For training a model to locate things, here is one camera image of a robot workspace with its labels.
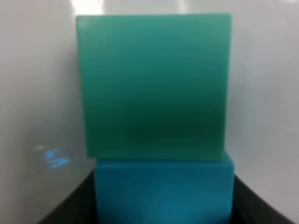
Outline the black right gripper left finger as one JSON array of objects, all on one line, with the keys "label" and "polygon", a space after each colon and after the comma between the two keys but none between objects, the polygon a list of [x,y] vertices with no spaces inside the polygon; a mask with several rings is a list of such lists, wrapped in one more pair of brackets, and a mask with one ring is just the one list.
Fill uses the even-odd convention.
[{"label": "black right gripper left finger", "polygon": [[97,222],[93,172],[59,206],[39,221],[40,224],[96,224]]}]

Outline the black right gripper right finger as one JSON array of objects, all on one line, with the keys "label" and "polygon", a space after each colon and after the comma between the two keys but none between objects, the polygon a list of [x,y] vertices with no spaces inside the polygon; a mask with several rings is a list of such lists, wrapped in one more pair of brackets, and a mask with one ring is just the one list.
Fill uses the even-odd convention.
[{"label": "black right gripper right finger", "polygon": [[235,175],[232,224],[292,224]]}]

